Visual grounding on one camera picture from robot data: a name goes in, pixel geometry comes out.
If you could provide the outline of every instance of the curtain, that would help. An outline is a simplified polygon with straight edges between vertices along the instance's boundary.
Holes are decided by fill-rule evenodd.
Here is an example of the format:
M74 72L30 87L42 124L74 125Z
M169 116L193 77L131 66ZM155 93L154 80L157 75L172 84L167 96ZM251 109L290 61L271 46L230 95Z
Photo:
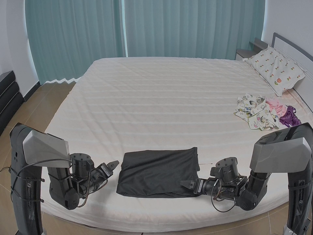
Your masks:
M40 83L82 76L93 61L125 56L121 0L25 0Z
M128 56L235 59L261 38L265 0L125 0Z

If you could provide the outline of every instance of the white wall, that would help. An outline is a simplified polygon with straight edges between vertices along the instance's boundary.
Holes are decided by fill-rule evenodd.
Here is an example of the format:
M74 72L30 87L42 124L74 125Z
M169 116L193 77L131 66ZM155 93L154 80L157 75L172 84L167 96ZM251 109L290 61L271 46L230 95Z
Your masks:
M313 0L266 0L262 40L277 32L313 55Z
M25 23L25 0L0 0L0 72L13 70L22 96L38 82Z

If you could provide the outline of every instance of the crumpled clothing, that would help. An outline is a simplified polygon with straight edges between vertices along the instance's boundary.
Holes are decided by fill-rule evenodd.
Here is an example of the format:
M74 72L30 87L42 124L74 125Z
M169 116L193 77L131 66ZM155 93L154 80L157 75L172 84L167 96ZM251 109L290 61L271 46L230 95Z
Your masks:
M281 118L287 112L287 106L282 104L277 98L270 97L266 100L266 103L269 105L271 111L272 109L276 110L278 118Z
M292 127L301 124L301 121L297 118L295 113L296 113L295 108L289 105L287 107L286 114L280 117L279 119L280 123L284 124L287 127Z
M279 118L276 110L270 110L269 104L263 96L245 94L237 98L238 108L234 114L245 120L250 129L273 130L279 127Z

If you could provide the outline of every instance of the purple garment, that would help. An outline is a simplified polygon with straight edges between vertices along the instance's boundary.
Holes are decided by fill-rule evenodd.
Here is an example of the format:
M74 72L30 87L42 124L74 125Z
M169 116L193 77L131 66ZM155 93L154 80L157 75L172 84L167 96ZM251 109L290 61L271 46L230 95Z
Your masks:
M301 124L301 121L297 118L295 113L296 113L295 108L292 107L291 105L289 105L287 107L286 114L283 115L282 117L280 117L280 119L279 119L280 123L284 124L287 127Z

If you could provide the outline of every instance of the pillow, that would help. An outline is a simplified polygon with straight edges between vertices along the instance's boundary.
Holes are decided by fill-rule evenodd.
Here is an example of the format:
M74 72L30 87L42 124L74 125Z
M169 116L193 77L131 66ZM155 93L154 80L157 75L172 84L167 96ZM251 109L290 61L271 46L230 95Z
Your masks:
M258 72L277 96L281 96L305 77L304 72L293 60L285 58L270 46L255 56L244 58L243 61Z

